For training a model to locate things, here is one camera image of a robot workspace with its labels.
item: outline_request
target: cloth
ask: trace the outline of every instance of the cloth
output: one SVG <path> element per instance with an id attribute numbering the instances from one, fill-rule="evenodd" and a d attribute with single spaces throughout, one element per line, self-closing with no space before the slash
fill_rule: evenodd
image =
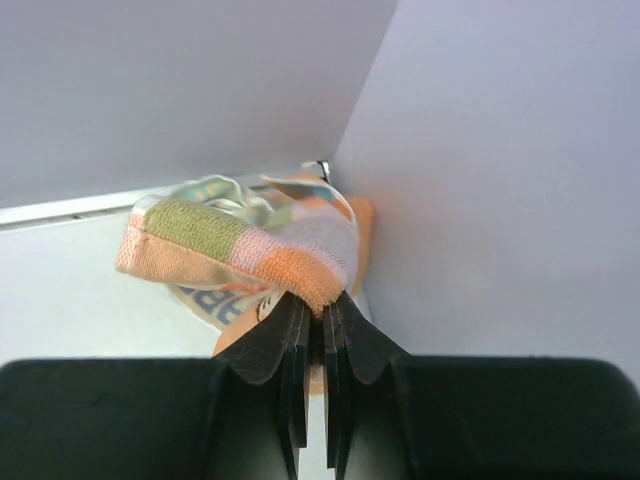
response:
<path id="1" fill-rule="evenodd" d="M 213 176 L 133 207 L 117 270 L 169 285 L 223 331 L 216 352 L 263 320 L 285 291 L 315 315 L 366 271 L 370 202 L 315 176 L 261 176 L 257 189 Z"/>

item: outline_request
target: gray wall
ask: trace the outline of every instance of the gray wall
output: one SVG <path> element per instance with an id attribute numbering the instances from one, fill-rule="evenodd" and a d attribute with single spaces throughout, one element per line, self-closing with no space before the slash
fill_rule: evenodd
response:
<path id="1" fill-rule="evenodd" d="M 403 0 L 337 154 L 374 321 L 640 381 L 640 2 Z"/>
<path id="2" fill-rule="evenodd" d="M 331 155 L 397 0 L 3 0 L 0 207 Z"/>

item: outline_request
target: crumpled towel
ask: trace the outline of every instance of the crumpled towel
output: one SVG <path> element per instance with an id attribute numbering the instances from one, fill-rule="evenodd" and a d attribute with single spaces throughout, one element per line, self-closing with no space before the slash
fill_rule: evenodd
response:
<path id="1" fill-rule="evenodd" d="M 223 330 L 216 352 L 263 320 L 286 291 L 319 316 L 366 271 L 373 207 L 312 175 L 213 176 L 133 207 L 117 270 L 170 285 Z"/>

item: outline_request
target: multicolored cloth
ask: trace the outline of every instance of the multicolored cloth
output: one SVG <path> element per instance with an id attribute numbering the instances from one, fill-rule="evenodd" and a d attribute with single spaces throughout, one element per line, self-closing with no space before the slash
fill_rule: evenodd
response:
<path id="1" fill-rule="evenodd" d="M 365 273 L 371 204 L 315 176 L 261 177 L 257 189 L 213 176 L 133 208 L 117 269 L 168 284 L 208 323 L 255 325 L 285 291 L 316 315 Z"/>

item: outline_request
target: green fabric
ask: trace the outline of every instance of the green fabric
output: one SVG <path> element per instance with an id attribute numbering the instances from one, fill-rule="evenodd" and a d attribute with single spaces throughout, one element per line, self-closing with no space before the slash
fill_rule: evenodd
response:
<path id="1" fill-rule="evenodd" d="M 240 235 L 251 228 L 243 220 L 187 200 L 161 200 L 144 216 L 151 234 L 227 262 Z"/>

